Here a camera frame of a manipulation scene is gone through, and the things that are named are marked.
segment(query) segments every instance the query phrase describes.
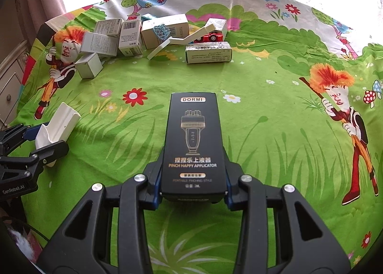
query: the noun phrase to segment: orange hair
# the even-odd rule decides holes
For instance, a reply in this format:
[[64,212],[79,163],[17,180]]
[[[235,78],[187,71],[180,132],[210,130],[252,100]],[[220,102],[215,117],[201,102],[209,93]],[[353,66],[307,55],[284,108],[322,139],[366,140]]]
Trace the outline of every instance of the orange hair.
[[56,32],[56,34],[54,35],[54,41],[62,43],[66,39],[71,39],[77,44],[81,44],[82,39],[84,38],[84,33],[86,31],[86,29],[80,26],[69,26],[65,29]]
[[317,63],[310,69],[310,86],[316,92],[325,92],[326,86],[352,86],[354,78],[347,71],[337,71],[329,64]]

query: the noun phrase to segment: silver screw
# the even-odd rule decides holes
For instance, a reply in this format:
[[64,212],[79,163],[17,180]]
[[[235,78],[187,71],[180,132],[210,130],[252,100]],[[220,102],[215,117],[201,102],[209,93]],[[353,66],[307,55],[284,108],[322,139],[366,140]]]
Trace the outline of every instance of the silver screw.
[[100,191],[100,190],[102,190],[102,184],[101,183],[95,183],[95,184],[93,184],[92,185],[92,190],[93,191]]
[[292,193],[295,191],[295,187],[292,184],[286,184],[284,186],[284,190],[288,193]]
[[135,181],[143,182],[144,180],[145,180],[145,175],[144,174],[135,175]]
[[250,182],[251,180],[253,180],[253,178],[250,175],[242,175],[241,180],[243,182]]

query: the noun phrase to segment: small white box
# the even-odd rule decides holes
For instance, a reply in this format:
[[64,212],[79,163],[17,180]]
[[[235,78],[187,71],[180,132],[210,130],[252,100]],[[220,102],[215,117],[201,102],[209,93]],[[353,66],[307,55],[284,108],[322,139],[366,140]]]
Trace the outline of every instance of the small white box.
[[118,38],[123,21],[122,18],[99,20],[93,32]]
[[103,69],[101,61],[96,53],[83,55],[75,63],[81,78],[95,78]]
[[141,20],[127,20],[122,23],[118,49],[124,56],[132,57],[142,54]]
[[222,33],[222,35],[223,35],[222,40],[224,41],[226,34],[227,34],[227,20],[226,19],[218,19],[218,18],[209,18],[208,22],[206,22],[206,26],[208,26],[212,23],[216,27],[216,30],[214,30],[213,32]]
[[118,38],[113,36],[85,32],[81,53],[97,53],[100,57],[115,57],[118,49]]
[[146,20],[142,23],[141,36],[147,50],[156,48],[162,43],[153,31],[155,26],[161,24],[170,29],[170,36],[174,38],[186,38],[189,35],[189,23],[185,14]]
[[186,63],[229,62],[232,50],[228,42],[187,44]]

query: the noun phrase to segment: white cabinet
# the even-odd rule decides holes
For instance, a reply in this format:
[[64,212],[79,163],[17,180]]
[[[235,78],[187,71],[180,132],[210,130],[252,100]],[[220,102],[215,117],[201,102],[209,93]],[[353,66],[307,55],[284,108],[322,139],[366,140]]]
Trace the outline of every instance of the white cabinet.
[[26,41],[23,41],[0,64],[0,129],[5,129],[16,117],[27,57]]

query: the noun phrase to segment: cartoon tablecloth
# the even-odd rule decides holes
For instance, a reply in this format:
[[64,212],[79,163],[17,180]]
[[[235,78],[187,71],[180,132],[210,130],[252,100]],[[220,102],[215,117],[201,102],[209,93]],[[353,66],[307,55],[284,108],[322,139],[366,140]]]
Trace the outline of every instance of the cartoon tablecloth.
[[[185,47],[168,46],[151,61],[149,51],[107,59],[95,79],[82,80],[73,62],[84,32],[97,20],[146,13],[186,13],[191,32],[227,19],[232,61],[186,64]],[[61,102],[82,117],[69,154],[23,197],[28,222],[51,236],[93,183],[142,172],[163,145],[170,94],[208,91],[230,160],[266,184],[294,184],[355,265],[383,226],[382,58],[369,34],[293,0],[103,0],[54,18],[34,42],[14,123],[46,122]],[[17,154],[33,149],[26,143]],[[232,272],[240,212],[164,201],[145,216],[156,273]]]

